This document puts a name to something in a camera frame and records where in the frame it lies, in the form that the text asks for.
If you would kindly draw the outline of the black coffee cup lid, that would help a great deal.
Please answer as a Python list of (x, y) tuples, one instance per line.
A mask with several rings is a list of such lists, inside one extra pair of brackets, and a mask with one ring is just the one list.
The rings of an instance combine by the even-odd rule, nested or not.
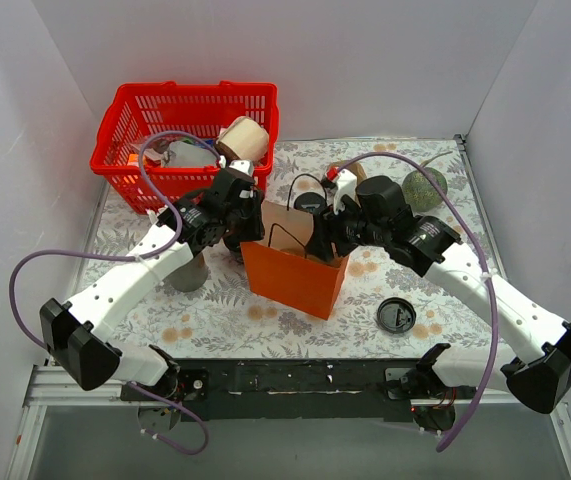
[(382, 330), (391, 334), (404, 334), (416, 322), (413, 305), (403, 298), (390, 297), (383, 300), (376, 312), (376, 323)]

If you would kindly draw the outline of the orange paper bag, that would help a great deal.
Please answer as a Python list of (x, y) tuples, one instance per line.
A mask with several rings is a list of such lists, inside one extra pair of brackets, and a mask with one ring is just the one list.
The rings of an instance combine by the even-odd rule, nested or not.
[(262, 222), (264, 238), (241, 244), (250, 290), (327, 320), (339, 296), (348, 259), (323, 262), (305, 252), (313, 230), (309, 213), (265, 200)]

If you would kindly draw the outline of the black printed coffee cup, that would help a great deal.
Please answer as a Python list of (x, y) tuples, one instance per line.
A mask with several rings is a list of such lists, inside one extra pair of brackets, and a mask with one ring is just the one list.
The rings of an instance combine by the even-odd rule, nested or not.
[(235, 236), (226, 236), (223, 238), (223, 243), (228, 249), (231, 257), (239, 264), (243, 264), (243, 255), (241, 250), (241, 242)]

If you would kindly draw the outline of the red plastic shopping basket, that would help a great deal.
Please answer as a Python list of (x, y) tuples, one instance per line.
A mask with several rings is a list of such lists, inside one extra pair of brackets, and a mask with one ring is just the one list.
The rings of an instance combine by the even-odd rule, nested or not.
[(254, 169), (257, 186), (265, 190), (279, 130), (277, 87), (273, 83), (123, 84), (100, 124), (90, 167), (134, 212), (158, 210), (163, 203), (141, 178), (137, 164), (129, 161), (137, 153), (134, 145), (167, 130), (185, 131), (213, 142), (222, 128), (242, 115), (252, 118), (269, 134), (267, 152)]

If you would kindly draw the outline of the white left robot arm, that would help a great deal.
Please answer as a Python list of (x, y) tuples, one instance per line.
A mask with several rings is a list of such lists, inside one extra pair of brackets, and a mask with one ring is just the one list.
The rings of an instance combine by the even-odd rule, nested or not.
[(162, 349), (116, 342), (116, 327), (168, 276), (220, 241), (239, 244), (264, 236), (263, 192), (253, 164), (235, 160), (210, 187), (190, 192), (164, 210), (139, 244), (133, 261), (119, 263), (64, 303), (48, 300), (40, 309), (48, 352), (85, 391), (109, 380), (135, 382), (165, 400), (179, 387), (179, 365)]

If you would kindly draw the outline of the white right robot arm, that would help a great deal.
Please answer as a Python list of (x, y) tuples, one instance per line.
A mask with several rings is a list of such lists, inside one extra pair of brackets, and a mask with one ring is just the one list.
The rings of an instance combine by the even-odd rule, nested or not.
[(358, 246), (381, 247), (456, 297), (507, 344), (472, 350), (439, 343), (397, 380), (399, 389), (436, 398), (451, 388), (486, 386), (511, 393), (538, 413), (555, 409), (571, 387), (571, 321), (490, 275), (455, 230), (436, 217), (413, 214), (390, 178), (359, 182), (349, 170), (332, 167), (321, 184), (334, 198), (313, 215), (307, 253), (329, 260)]

